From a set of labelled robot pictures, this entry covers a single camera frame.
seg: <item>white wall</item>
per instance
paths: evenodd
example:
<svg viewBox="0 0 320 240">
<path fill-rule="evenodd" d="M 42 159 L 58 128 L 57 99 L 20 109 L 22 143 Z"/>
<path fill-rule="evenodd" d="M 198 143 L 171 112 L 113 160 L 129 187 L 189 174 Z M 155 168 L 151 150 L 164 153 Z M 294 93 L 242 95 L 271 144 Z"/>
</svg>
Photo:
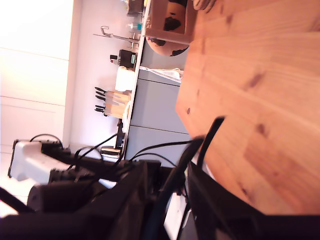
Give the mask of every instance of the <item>white wall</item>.
<svg viewBox="0 0 320 240">
<path fill-rule="evenodd" d="M 81 145 L 95 145 L 117 130 L 118 119 L 104 117 L 95 105 L 103 102 L 95 97 L 96 86 L 114 90 L 118 66 L 110 63 L 110 55 L 127 50 L 127 42 L 94 36 L 101 34 L 100 26 L 109 26 L 109 33 L 129 37 L 127 17 L 120 0 L 83 0 L 79 32 L 78 60 L 71 121 L 71 149 Z"/>
</svg>

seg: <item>kitchen knife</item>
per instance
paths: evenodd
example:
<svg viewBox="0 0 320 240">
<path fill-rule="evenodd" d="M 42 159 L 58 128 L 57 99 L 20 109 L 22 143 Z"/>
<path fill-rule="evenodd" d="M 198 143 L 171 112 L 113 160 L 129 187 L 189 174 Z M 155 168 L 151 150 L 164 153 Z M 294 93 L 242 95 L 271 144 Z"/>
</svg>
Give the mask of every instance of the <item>kitchen knife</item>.
<svg viewBox="0 0 320 240">
<path fill-rule="evenodd" d="M 96 94 L 99 94 L 101 96 L 105 96 L 103 93 L 99 92 L 99 91 L 95 91 Z"/>
<path fill-rule="evenodd" d="M 99 112 L 99 113 L 103 113 L 103 112 L 104 112 L 104 110 L 101 109 L 101 108 L 96 108 L 95 111 L 97 111 L 97 112 Z"/>
<path fill-rule="evenodd" d="M 100 99 L 100 100 L 102 100 L 102 101 L 106 101 L 106 98 L 105 98 L 105 97 L 102 97 L 102 96 L 97 96 L 97 95 L 95 95 L 95 97 L 96 97 L 97 99 Z"/>
<path fill-rule="evenodd" d="M 99 105 L 95 105 L 96 108 L 99 108 L 99 109 L 106 109 L 105 106 L 99 106 Z"/>
<path fill-rule="evenodd" d="M 97 86 L 95 86 L 94 88 L 95 88 L 96 90 L 98 90 L 98 91 L 103 92 L 104 94 L 107 92 L 107 91 L 105 91 L 105 90 L 103 90 L 102 88 L 97 87 Z"/>
</svg>

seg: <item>knife handle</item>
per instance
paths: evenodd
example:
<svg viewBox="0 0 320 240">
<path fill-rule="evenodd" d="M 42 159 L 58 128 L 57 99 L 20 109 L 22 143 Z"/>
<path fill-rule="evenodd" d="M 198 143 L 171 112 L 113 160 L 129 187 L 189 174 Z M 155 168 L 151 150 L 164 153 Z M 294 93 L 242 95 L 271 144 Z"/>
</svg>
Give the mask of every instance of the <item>knife handle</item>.
<svg viewBox="0 0 320 240">
<path fill-rule="evenodd" d="M 106 107 L 105 107 L 105 106 L 95 105 L 95 107 L 96 107 L 96 108 L 98 108 L 98 109 L 106 109 Z"/>
<path fill-rule="evenodd" d="M 95 93 L 96 93 L 96 94 L 99 94 L 99 95 L 101 95 L 101 96 L 103 96 L 103 97 L 105 96 L 103 93 L 101 93 L 101 92 L 99 92 L 99 91 L 95 91 Z"/>
<path fill-rule="evenodd" d="M 97 95 L 95 95 L 95 97 L 96 97 L 97 99 L 102 100 L 102 101 L 105 101 L 105 100 L 106 100 L 106 98 L 105 98 L 105 97 L 102 97 L 102 96 L 97 96 Z"/>
<path fill-rule="evenodd" d="M 102 88 L 97 87 L 97 86 L 95 86 L 94 88 L 95 88 L 96 90 L 98 90 L 98 91 L 103 92 L 104 94 L 107 92 L 107 91 L 105 91 L 105 90 L 103 90 Z"/>
</svg>

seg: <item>cabinet door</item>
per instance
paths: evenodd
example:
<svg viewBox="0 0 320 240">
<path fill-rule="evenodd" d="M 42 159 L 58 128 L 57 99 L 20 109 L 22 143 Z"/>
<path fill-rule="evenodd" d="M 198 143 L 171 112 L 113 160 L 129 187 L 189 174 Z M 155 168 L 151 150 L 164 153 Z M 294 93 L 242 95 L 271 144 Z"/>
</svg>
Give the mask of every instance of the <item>cabinet door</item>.
<svg viewBox="0 0 320 240">
<path fill-rule="evenodd" d="M 190 136 L 184 133 L 130 126 L 125 159 L 129 160 L 138 151 L 151 145 L 167 142 L 188 141 L 190 139 Z M 160 154 L 168 158 L 174 164 L 177 164 L 185 147 L 185 145 L 166 146 L 148 150 L 146 152 Z M 162 166 L 172 167 L 170 163 L 154 155 L 141 156 L 140 159 L 160 160 L 162 162 Z"/>
<path fill-rule="evenodd" d="M 0 0 L 0 48 L 69 59 L 73 0 Z"/>
<path fill-rule="evenodd" d="M 1 96 L 64 106 L 69 61 L 0 48 Z"/>
<path fill-rule="evenodd" d="M 12 153 L 14 140 L 29 140 L 38 134 L 62 139 L 65 107 L 1 97 L 1 152 Z"/>
<path fill-rule="evenodd" d="M 130 124 L 187 134 L 175 109 L 178 92 L 178 86 L 138 79 Z"/>
</svg>

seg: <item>electrical cord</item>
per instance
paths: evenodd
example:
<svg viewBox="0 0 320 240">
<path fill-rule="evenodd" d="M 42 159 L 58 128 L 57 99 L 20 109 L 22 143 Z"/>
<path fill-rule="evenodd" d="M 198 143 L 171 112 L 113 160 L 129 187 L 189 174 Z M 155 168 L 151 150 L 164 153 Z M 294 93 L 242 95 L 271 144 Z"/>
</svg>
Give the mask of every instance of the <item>electrical cord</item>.
<svg viewBox="0 0 320 240">
<path fill-rule="evenodd" d="M 150 149 L 157 149 L 157 148 L 162 148 L 162 147 L 166 147 L 166 146 L 184 145 L 184 144 L 190 144 L 190 143 L 192 143 L 192 140 L 190 140 L 190 141 L 173 141 L 173 142 L 166 142 L 166 143 L 161 143 L 161 144 L 157 144 L 157 145 L 147 146 L 147 147 L 141 149 L 140 151 L 138 151 L 129 161 L 132 162 L 133 159 L 135 159 L 136 155 L 138 155 L 141 152 L 150 150 Z"/>
<path fill-rule="evenodd" d="M 100 145 L 106 143 L 107 141 L 109 141 L 110 139 L 114 138 L 117 134 L 114 134 L 112 135 L 111 137 L 109 137 L 107 140 L 99 143 L 98 145 L 92 147 L 89 151 L 85 152 L 80 158 L 79 160 L 81 160 L 86 154 L 90 153 L 91 151 L 93 151 L 94 149 L 98 148 Z M 152 145 L 152 146 L 148 146 L 148 147 L 145 147 L 143 149 L 141 149 L 140 151 L 138 151 L 130 160 L 129 162 L 132 162 L 133 159 L 136 158 L 136 156 L 143 152 L 143 151 L 147 151 L 147 150 L 150 150 L 150 149 L 156 149 L 156 148 L 161 148 L 161 147 L 166 147 L 166 146 L 175 146 L 175 145 L 184 145 L 184 144 L 190 144 L 192 143 L 192 140 L 190 141 L 175 141 L 175 142 L 167 142 L 167 143 L 161 143 L 161 144 L 157 144 L 157 145 Z M 124 156 L 124 151 L 121 153 L 119 159 L 110 167 L 108 168 L 102 175 L 106 175 L 112 171 L 115 170 L 115 167 L 121 162 L 122 158 Z M 176 166 L 173 162 L 171 162 L 169 159 L 167 158 L 164 158 L 166 161 L 168 161 L 169 163 L 173 164 L 174 166 Z M 83 188 L 83 191 L 82 193 L 84 193 L 85 191 L 87 191 L 95 182 L 99 181 L 100 177 L 95 177 L 92 181 L 90 181 L 87 186 L 85 186 Z"/>
<path fill-rule="evenodd" d="M 97 149 L 100 147 L 102 144 L 105 144 L 109 140 L 113 139 L 115 136 L 117 136 L 117 133 L 113 134 L 111 137 L 109 137 L 107 140 L 104 140 L 100 142 L 99 144 L 95 145 L 94 147 L 90 148 L 88 151 L 86 151 L 83 155 L 80 156 L 79 160 L 81 160 L 84 156 L 86 156 L 88 153 L 92 152 L 93 150 Z"/>
<path fill-rule="evenodd" d="M 89 149 L 89 148 L 91 148 L 91 147 L 85 146 L 85 147 L 79 148 L 79 149 L 75 152 L 75 154 L 74 154 L 74 163 L 71 164 L 66 170 L 72 169 L 72 167 L 73 167 L 74 165 L 75 165 L 75 168 L 76 168 L 77 170 L 79 170 L 79 168 L 77 168 L 77 164 L 78 164 L 78 162 L 79 162 L 79 159 L 78 159 L 78 158 L 79 158 L 79 153 L 80 153 L 82 150 L 84 150 L 84 149 Z M 95 149 L 95 151 L 96 151 L 97 153 L 99 153 L 101 162 L 102 162 L 102 164 L 104 164 L 104 157 L 102 156 L 101 152 L 100 152 L 99 150 L 97 150 L 97 149 Z"/>
<path fill-rule="evenodd" d="M 49 134 L 49 133 L 42 133 L 42 134 L 35 135 L 33 138 L 30 139 L 30 142 L 33 142 L 34 139 L 41 137 L 41 136 L 50 136 L 50 137 L 57 139 L 61 145 L 61 148 L 64 148 L 64 146 L 62 145 L 62 141 L 57 136 Z"/>
<path fill-rule="evenodd" d="M 11 193 L 0 187 L 0 200 L 12 207 L 18 213 L 34 213 L 35 211 L 26 206 L 22 201 L 13 196 Z"/>
<path fill-rule="evenodd" d="M 198 160 L 196 165 L 198 167 L 200 167 L 202 169 L 202 166 L 204 164 L 204 160 L 205 160 L 205 155 L 206 152 L 209 148 L 209 145 L 212 141 L 212 139 L 214 139 L 214 136 L 216 135 L 218 129 L 220 128 L 221 124 L 224 122 L 225 117 L 224 116 L 218 116 L 215 118 L 215 120 L 213 121 L 210 130 L 208 132 L 208 134 L 205 136 L 205 139 L 203 141 L 202 147 L 200 149 L 200 153 L 198 156 Z"/>
<path fill-rule="evenodd" d="M 140 157 L 140 156 L 144 156 L 144 155 L 155 155 L 155 156 L 158 156 L 159 158 L 162 158 L 164 160 L 166 160 L 168 163 L 170 163 L 171 165 L 173 165 L 174 167 L 176 167 L 177 165 L 175 165 L 172 161 L 170 161 L 168 158 L 160 155 L 160 154 L 157 154 L 157 153 L 153 153 L 153 152 L 144 152 L 144 153 L 140 153 L 140 154 L 136 154 L 134 158 L 132 159 L 135 159 L 137 157 Z"/>
</svg>

